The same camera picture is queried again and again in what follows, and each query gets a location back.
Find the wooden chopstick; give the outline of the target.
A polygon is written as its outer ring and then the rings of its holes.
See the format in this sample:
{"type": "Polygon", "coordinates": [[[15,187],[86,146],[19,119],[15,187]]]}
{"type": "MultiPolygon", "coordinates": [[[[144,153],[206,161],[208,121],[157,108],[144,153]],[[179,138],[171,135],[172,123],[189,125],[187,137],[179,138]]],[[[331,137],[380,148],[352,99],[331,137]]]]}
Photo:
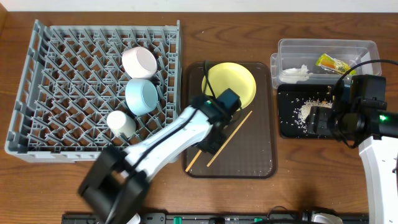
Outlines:
{"type": "Polygon", "coordinates": [[[252,110],[246,115],[246,117],[238,124],[236,129],[231,133],[231,135],[227,138],[227,140],[224,142],[224,144],[220,147],[218,152],[211,158],[209,163],[207,163],[207,167],[210,167],[212,163],[215,161],[215,159],[219,156],[219,154],[222,152],[222,150],[226,147],[226,145],[230,142],[230,140],[235,136],[235,134],[241,129],[241,126],[246,122],[246,120],[250,117],[252,114],[252,110]]]}
{"type": "Polygon", "coordinates": [[[188,172],[191,169],[191,167],[194,165],[194,163],[196,162],[196,160],[200,156],[201,152],[202,152],[201,150],[198,150],[198,152],[196,153],[195,157],[191,160],[189,165],[186,167],[185,172],[188,172]]]}

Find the yellow green snack wrapper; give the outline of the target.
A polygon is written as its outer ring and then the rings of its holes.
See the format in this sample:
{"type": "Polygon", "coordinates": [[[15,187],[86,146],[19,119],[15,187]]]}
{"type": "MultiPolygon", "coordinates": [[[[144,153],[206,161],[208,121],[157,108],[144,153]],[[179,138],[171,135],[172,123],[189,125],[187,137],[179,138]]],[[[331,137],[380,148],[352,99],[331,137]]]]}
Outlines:
{"type": "Polygon", "coordinates": [[[327,54],[322,54],[315,63],[316,66],[324,70],[344,75],[351,67],[344,61],[333,58],[327,54]]]}

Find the yellow plastic plate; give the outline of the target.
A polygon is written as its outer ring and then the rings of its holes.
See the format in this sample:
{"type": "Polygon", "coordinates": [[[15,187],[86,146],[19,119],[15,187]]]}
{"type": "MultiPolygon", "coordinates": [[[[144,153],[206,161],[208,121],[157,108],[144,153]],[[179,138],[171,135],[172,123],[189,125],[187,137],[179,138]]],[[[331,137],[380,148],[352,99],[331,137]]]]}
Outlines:
{"type": "Polygon", "coordinates": [[[212,66],[208,71],[210,85],[216,97],[230,88],[241,101],[245,109],[256,95],[256,81],[252,73],[238,63],[224,62],[212,66]]]}

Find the light blue bowl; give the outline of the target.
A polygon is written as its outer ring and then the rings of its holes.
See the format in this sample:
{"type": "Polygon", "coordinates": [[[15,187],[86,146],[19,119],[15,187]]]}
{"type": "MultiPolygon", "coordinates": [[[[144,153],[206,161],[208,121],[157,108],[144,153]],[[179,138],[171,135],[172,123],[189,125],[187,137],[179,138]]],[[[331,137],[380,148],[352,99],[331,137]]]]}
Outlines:
{"type": "Polygon", "coordinates": [[[156,109],[158,94],[155,85],[146,79],[133,78],[125,89],[126,103],[136,116],[142,116],[156,109]]]}

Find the white plastic cup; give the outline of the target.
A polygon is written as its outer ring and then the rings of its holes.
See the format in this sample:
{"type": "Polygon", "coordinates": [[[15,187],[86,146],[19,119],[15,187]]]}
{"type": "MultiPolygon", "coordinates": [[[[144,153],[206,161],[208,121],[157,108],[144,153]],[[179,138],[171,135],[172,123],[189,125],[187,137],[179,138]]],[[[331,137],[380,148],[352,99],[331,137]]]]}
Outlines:
{"type": "Polygon", "coordinates": [[[136,123],[122,111],[110,112],[106,118],[106,124],[116,137],[131,138],[136,132],[136,123]]]}

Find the pink white bowl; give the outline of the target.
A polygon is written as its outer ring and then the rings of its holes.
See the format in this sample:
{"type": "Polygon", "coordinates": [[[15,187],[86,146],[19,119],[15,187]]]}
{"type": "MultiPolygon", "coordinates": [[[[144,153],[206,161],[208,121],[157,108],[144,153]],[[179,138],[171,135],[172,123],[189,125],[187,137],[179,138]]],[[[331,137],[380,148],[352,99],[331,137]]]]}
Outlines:
{"type": "Polygon", "coordinates": [[[144,47],[134,47],[122,54],[122,65],[131,78],[150,79],[157,72],[154,55],[144,47]]]}

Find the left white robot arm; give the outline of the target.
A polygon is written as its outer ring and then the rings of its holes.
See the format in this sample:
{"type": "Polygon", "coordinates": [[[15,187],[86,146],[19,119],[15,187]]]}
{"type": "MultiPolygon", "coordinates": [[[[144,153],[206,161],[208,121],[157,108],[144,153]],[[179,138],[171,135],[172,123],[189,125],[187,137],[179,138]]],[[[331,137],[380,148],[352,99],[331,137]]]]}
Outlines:
{"type": "Polygon", "coordinates": [[[241,106],[237,96],[198,96],[170,125],[120,151],[108,146],[94,162],[78,193],[103,223],[128,223],[137,216],[154,176],[190,146],[215,154],[223,128],[241,106]]]}

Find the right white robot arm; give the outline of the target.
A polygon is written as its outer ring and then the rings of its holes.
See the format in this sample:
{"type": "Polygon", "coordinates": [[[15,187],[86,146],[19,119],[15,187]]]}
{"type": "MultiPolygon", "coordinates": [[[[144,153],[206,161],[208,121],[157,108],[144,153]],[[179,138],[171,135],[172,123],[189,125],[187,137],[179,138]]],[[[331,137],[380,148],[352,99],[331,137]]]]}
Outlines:
{"type": "Polygon", "coordinates": [[[370,223],[397,223],[397,114],[384,98],[335,97],[332,107],[313,106],[307,131],[358,149],[368,193],[370,223]]]}

